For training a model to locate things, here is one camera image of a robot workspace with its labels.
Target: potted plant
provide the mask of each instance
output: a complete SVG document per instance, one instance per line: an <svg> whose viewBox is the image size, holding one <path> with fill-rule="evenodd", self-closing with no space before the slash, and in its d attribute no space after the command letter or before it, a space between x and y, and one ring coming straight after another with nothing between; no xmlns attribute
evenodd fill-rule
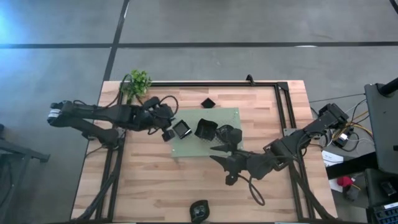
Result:
<svg viewBox="0 0 398 224"><path fill-rule="evenodd" d="M123 85L122 92L127 96L127 104L131 104L134 96L145 96L152 80L147 76L146 71L133 70L130 74L126 74L126 76L129 76L130 81Z"/></svg>

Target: gray floor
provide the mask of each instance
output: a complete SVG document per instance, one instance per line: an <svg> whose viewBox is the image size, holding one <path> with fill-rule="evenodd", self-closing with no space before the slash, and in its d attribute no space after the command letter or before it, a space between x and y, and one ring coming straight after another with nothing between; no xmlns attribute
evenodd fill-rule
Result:
<svg viewBox="0 0 398 224"><path fill-rule="evenodd" d="M112 43L122 4L0 0L0 44ZM120 42L397 40L398 14L388 0L131 0ZM29 167L10 223L68 220L87 141L70 128L50 127L46 118L53 102L98 101L109 53L0 49L0 123L6 138L51 154L49 163ZM362 93L367 83L396 78L397 58L398 47L119 49L110 80L135 68L147 70L153 80L242 80L250 73L258 80L305 80L312 101ZM362 99L312 106L334 102L348 110ZM357 114L365 110L363 104ZM328 150L356 157L374 149L364 143L350 154ZM334 195L341 218L365 221L363 208Z"/></svg>

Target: small black cube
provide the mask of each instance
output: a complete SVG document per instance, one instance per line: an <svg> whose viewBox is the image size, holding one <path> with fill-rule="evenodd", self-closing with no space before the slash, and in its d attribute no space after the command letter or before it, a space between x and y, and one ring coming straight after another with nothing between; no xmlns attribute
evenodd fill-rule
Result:
<svg viewBox="0 0 398 224"><path fill-rule="evenodd" d="M216 105L216 103L215 102L213 102L213 100L211 100L210 98L207 98L207 99L205 99L202 103L201 103L201 105L204 107L204 108L213 108L215 105Z"/></svg>
<svg viewBox="0 0 398 224"><path fill-rule="evenodd" d="M179 121L173 126L173 130L177 133L180 139L187 137L192 133L191 128L186 124L184 120Z"/></svg>

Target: yellow wire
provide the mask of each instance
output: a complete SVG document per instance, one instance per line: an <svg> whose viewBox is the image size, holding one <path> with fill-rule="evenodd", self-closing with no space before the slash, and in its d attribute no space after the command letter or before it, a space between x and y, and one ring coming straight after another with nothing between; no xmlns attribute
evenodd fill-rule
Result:
<svg viewBox="0 0 398 224"><path fill-rule="evenodd" d="M358 119L358 118L360 118L360 117L362 117L362 116L364 116L364 115L367 114L367 113L368 113L368 111L365 111L365 112L361 113L360 115L356 116L356 117L353 119L353 121L356 120L356 119ZM340 133L344 133L344 132L346 131L346 129L348 128L348 126L354 126L354 127L357 127L357 128L361 128L362 130L366 131L366 132L369 133L370 135L373 135L373 133L372 133L370 130L368 130L367 128L365 128L365 127L363 127L363 126L361 126L361 125L358 125L358 124L353 124L353 123L348 123L348 124L346 124L345 128L344 128L342 131L340 131ZM332 138L333 140L336 140L336 139L337 139L336 133L337 133L337 132L334 132L334 133L331 135L331 138Z"/></svg>
<svg viewBox="0 0 398 224"><path fill-rule="evenodd" d="M365 111L365 112L361 113L360 115L356 116L356 117L353 119L353 121L356 120L356 119L358 119L358 118L360 118L360 117L362 117L362 116L364 116L364 115L367 114L367 113L368 113L368 111Z"/></svg>

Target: wooden tabletop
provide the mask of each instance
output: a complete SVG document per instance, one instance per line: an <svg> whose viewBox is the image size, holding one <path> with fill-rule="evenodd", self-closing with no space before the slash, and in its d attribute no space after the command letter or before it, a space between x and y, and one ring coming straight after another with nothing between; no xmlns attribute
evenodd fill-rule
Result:
<svg viewBox="0 0 398 224"><path fill-rule="evenodd" d="M287 82L297 126L303 128L313 120L304 82ZM107 105L114 99L119 84L104 82L99 105ZM246 151L263 152L266 144L282 137L275 91L271 87L150 87L147 92L147 98L167 95L177 97L180 110L201 108L200 103L208 97L216 107L238 107ZM175 105L172 100L166 103ZM289 124L287 109L284 109ZM103 128L111 127L107 122L95 123ZM88 152L99 146L98 142L91 142ZM171 150L171 145L163 142L160 131L151 136L146 131L127 132L114 222L189 222L189 206L202 199L210 204L209 222L297 220L287 169L272 171L262 180L253 181L266 201L262 207L252 199L245 181L239 179L233 186L225 185L227 173L217 162L208 157L171 158ZM79 216L98 193L105 157L106 150L101 149L86 158L72 218ZM305 165L312 192L336 217L319 148L308 148ZM305 210L303 195L301 198Z"/></svg>

